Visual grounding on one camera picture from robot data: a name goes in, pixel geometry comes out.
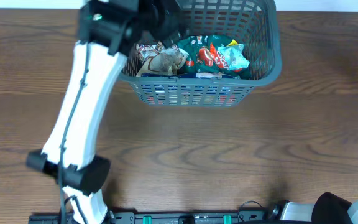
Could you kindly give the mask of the small light teal sachet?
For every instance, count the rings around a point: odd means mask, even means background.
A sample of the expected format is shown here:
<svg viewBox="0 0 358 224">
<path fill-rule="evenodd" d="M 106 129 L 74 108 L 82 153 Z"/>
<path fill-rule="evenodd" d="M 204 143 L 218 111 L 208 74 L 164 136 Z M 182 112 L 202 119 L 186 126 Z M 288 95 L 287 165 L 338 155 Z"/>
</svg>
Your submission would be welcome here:
<svg viewBox="0 0 358 224">
<path fill-rule="evenodd" d="M 218 47 L 218 52 L 223 55 L 228 64 L 228 70 L 240 70 L 248 68 L 250 62 L 243 56 L 244 44 Z"/>
</svg>

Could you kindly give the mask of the orange spaghetti packet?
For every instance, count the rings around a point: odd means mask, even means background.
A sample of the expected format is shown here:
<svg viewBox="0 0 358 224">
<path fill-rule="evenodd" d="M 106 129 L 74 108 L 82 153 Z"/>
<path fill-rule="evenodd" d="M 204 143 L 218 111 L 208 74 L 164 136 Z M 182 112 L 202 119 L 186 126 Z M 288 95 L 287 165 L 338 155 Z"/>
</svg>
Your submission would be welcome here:
<svg viewBox="0 0 358 224">
<path fill-rule="evenodd" d="M 151 105 L 231 106 L 241 100 L 241 96 L 238 94 L 230 95 L 228 93 L 191 95 L 188 92 L 184 92 L 180 95 L 174 94 L 170 96 L 163 94 L 156 96 L 146 95 L 141 100 Z"/>
</svg>

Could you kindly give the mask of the blue carton box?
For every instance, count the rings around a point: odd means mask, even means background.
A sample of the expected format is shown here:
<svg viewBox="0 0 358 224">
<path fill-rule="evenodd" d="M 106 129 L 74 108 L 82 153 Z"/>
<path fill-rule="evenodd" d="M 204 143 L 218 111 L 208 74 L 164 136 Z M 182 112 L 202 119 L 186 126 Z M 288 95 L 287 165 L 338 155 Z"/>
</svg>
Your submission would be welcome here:
<svg viewBox="0 0 358 224">
<path fill-rule="evenodd" d="M 132 89 L 141 99 L 143 96 L 156 96 L 163 94 L 166 96 L 182 94 L 188 92 L 191 95 L 212 93 L 238 94 L 243 99 L 248 88 L 243 85 L 242 79 L 212 74 L 212 73 L 187 73 L 172 76 L 157 74 L 143 74 L 137 77 L 136 82 L 131 82 Z"/>
</svg>

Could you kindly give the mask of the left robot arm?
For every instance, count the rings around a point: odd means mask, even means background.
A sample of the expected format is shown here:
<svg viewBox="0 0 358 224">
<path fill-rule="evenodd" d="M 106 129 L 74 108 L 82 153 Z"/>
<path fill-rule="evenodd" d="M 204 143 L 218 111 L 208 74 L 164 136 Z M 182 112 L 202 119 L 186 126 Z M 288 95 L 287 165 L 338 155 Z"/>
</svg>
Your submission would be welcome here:
<svg viewBox="0 0 358 224">
<path fill-rule="evenodd" d="M 187 33 L 176 1 L 86 1 L 62 107 L 43 148 L 26 164 L 55 179 L 60 211 L 31 223 L 108 223 L 102 186 L 110 161 L 96 155 L 96 137 L 110 93 L 145 32 L 166 47 Z"/>
</svg>

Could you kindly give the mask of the beige cookie pouch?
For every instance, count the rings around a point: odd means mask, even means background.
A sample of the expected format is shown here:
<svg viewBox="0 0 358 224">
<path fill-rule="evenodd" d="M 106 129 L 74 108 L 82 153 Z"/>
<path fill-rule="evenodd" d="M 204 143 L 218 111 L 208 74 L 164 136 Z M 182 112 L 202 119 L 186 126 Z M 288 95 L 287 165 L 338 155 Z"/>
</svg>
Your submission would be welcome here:
<svg viewBox="0 0 358 224">
<path fill-rule="evenodd" d="M 135 50 L 139 60 L 144 63 L 148 58 L 155 57 L 162 52 L 162 44 L 137 44 Z"/>
</svg>

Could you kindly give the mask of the beige Pantree pouch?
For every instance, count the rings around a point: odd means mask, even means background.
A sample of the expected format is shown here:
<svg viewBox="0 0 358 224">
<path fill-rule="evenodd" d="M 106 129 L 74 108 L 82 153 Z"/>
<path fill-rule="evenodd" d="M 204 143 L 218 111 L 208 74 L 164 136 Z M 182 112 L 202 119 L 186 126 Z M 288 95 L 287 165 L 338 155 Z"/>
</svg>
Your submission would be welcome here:
<svg viewBox="0 0 358 224">
<path fill-rule="evenodd" d="M 141 77 L 146 73 L 163 76 L 176 75 L 179 69 L 184 66 L 188 56 L 188 52 L 175 44 L 168 48 L 163 46 L 160 54 L 155 57 L 150 57 L 142 63 L 142 67 L 136 76 Z"/>
</svg>

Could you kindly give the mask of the green Nescafe coffee bag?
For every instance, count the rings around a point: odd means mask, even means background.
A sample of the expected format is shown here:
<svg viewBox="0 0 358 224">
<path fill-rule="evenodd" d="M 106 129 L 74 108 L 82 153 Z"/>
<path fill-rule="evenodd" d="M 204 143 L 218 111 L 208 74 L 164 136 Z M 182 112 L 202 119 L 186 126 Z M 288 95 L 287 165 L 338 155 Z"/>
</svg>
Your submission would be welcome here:
<svg viewBox="0 0 358 224">
<path fill-rule="evenodd" d="M 218 47 L 241 44 L 225 35 L 192 35 L 180 40 L 176 45 L 189 53 L 189 56 L 179 74 L 187 73 L 212 73 L 221 74 L 236 79 L 248 79 L 251 77 L 249 67 L 240 70 L 228 70 L 228 64 L 223 55 L 218 52 Z"/>
</svg>

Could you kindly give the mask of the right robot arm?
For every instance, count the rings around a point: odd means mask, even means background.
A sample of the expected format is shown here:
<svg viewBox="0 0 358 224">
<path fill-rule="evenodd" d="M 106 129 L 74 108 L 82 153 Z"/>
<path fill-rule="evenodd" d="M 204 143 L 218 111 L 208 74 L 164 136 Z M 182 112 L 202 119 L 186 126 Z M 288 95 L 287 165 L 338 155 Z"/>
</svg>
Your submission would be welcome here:
<svg viewBox="0 0 358 224">
<path fill-rule="evenodd" d="M 358 224 L 358 200 L 350 202 L 325 192 L 315 203 L 279 203 L 268 219 L 274 223 Z"/>
</svg>

